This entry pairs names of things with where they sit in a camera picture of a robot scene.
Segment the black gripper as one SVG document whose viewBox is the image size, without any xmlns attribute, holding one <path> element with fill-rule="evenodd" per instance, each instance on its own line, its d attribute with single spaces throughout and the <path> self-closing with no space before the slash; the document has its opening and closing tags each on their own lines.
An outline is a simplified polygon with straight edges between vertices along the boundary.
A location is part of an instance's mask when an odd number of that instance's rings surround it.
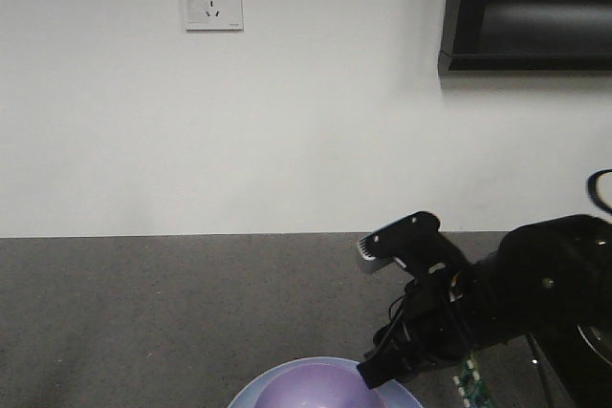
<svg viewBox="0 0 612 408">
<path fill-rule="evenodd" d="M 478 283 L 465 273 L 441 284 L 410 281 L 399 309 L 375 333 L 372 355 L 357 365 L 366 387 L 458 364 L 478 347 L 477 305 Z"/>
</svg>

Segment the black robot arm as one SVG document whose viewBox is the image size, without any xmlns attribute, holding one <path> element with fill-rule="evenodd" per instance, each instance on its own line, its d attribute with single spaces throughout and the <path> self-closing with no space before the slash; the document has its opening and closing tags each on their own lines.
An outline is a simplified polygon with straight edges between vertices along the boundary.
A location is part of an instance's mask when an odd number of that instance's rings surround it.
<svg viewBox="0 0 612 408">
<path fill-rule="evenodd" d="M 611 225 L 571 215 L 509 232 L 472 263 L 418 212 L 359 240 L 372 270 L 396 264 L 410 275 L 388 323 L 358 369 L 371 388 L 459 366 L 468 407 L 492 399 L 474 353 L 525 336 L 579 407 L 611 403 Z"/>
</svg>

